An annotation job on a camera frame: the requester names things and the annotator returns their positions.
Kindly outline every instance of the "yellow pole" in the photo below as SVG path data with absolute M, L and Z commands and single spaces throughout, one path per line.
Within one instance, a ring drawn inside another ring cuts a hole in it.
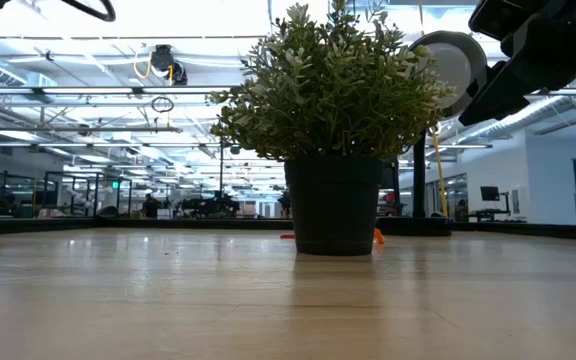
M 172 86 L 172 73 L 174 72 L 174 67 L 172 65 L 168 65 L 168 72 L 170 73 L 170 77 L 168 79 L 168 86 Z
M 448 216 L 448 204 L 446 203 L 446 186 L 444 184 L 444 173 L 441 168 L 441 155 L 439 154 L 439 139 L 437 138 L 437 127 L 432 131 L 432 140 L 435 143 L 435 156 L 437 158 L 437 170 L 439 170 L 439 188 L 441 191 L 441 209 L 444 216 Z

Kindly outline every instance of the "person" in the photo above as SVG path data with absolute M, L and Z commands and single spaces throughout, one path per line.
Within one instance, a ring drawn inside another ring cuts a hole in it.
M 290 194 L 288 191 L 284 191 L 277 201 L 281 204 L 281 218 L 290 219 Z
M 466 200 L 464 199 L 459 200 L 457 203 L 455 221 L 468 221 L 468 205 L 466 205 Z
M 157 218 L 157 209 L 159 209 L 160 203 L 157 199 L 152 197 L 151 194 L 146 194 L 146 201 L 142 206 L 142 211 L 144 212 L 145 217 L 149 219 L 156 219 Z

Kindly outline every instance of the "black cable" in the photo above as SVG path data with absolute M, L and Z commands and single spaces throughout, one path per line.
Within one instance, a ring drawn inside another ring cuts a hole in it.
M 117 18 L 117 15 L 115 14 L 115 8 L 112 6 L 110 0 L 100 0 L 101 3 L 104 5 L 104 8 L 106 8 L 106 14 L 99 12 L 93 8 L 90 8 L 77 0 L 61 0 L 61 1 L 65 2 L 66 4 L 78 10 L 85 12 L 88 15 L 94 16 L 99 20 L 113 22 Z
M 175 103 L 165 96 L 158 96 L 150 102 L 150 107 L 158 113 L 166 113 L 175 108 Z

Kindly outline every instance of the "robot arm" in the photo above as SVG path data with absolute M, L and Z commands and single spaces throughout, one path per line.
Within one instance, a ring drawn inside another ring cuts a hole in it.
M 0 0 L 0 9 L 3 9 L 4 5 L 6 5 L 6 3 L 8 1 L 10 1 L 10 0 Z M 112 3 L 110 2 L 110 0 L 100 0 L 101 3 L 104 5 L 104 8 L 106 9 L 105 14 L 102 12 L 99 12 L 99 11 L 89 7 L 89 6 L 82 4 L 77 0 L 61 0 L 61 1 L 74 7 L 75 9 L 78 9 L 78 10 L 85 12 L 86 14 L 88 14 L 90 16 L 94 16 L 99 20 L 103 20 L 103 21 L 107 21 L 107 22 L 113 22 L 116 19 L 115 8 L 112 6 Z
M 524 95 L 576 78 L 576 0 L 482 0 L 468 25 L 499 40 L 510 59 L 477 74 L 464 125 L 514 114 L 529 104 Z

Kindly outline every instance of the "green plant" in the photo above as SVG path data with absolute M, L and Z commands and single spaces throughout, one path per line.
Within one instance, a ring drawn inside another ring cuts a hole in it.
M 252 48 L 245 75 L 253 77 L 211 95 L 226 103 L 213 134 L 269 159 L 385 158 L 436 125 L 451 89 L 426 47 L 402 46 L 380 4 L 366 12 L 373 32 L 356 28 L 360 16 L 344 0 L 333 2 L 327 24 L 310 21 L 307 10 L 291 6 L 290 20 L 276 19 L 277 31 Z

